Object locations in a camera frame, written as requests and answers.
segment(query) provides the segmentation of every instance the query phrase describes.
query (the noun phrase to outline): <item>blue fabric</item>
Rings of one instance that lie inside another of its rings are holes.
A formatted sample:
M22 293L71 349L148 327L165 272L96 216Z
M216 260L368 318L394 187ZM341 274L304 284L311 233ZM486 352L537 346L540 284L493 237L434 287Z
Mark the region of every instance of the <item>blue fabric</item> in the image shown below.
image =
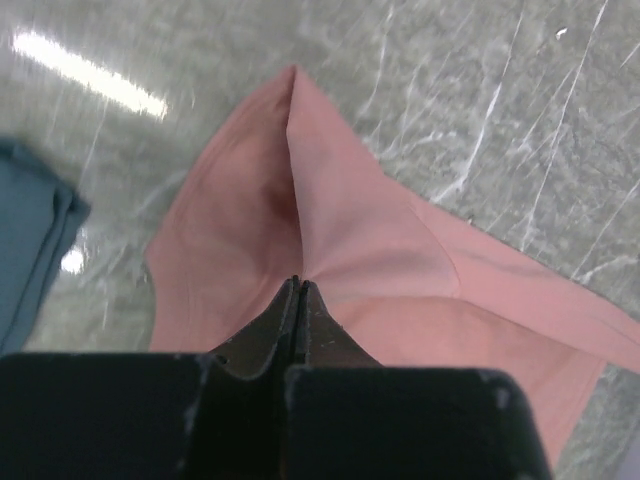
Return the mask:
M89 206L13 140L0 138L0 354L20 350Z

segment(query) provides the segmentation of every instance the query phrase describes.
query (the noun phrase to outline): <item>fabric fold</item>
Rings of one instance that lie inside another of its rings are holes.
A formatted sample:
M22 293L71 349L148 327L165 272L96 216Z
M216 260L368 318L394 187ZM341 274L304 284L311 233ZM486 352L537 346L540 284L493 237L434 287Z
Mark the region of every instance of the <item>fabric fold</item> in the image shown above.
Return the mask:
M511 374L553 463L606 362L640 372L638 323L386 177L296 67L214 136L147 258L152 349L210 350L301 275L383 364Z
M18 351L89 207L20 144L0 138L0 354Z

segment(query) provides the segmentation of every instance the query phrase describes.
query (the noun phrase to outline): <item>pink fabric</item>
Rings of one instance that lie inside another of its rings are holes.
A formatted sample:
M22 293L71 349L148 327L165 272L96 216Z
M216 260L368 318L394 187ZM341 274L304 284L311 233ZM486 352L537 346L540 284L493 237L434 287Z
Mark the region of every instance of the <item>pink fabric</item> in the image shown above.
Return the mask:
M153 350L214 348L301 275L386 365L511 374L552 463L606 363L640 372L640 324L386 177L295 67L215 135L147 259Z

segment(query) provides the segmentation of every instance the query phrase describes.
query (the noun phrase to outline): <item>marble floor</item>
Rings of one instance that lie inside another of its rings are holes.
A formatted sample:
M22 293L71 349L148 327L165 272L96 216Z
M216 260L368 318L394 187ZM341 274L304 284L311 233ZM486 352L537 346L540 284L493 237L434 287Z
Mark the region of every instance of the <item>marble floor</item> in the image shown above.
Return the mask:
M386 172L640 319L635 0L0 0L0 132L93 212L27 346L144 350L143 250L208 138L290 63ZM557 467L612 478L640 378L609 367Z

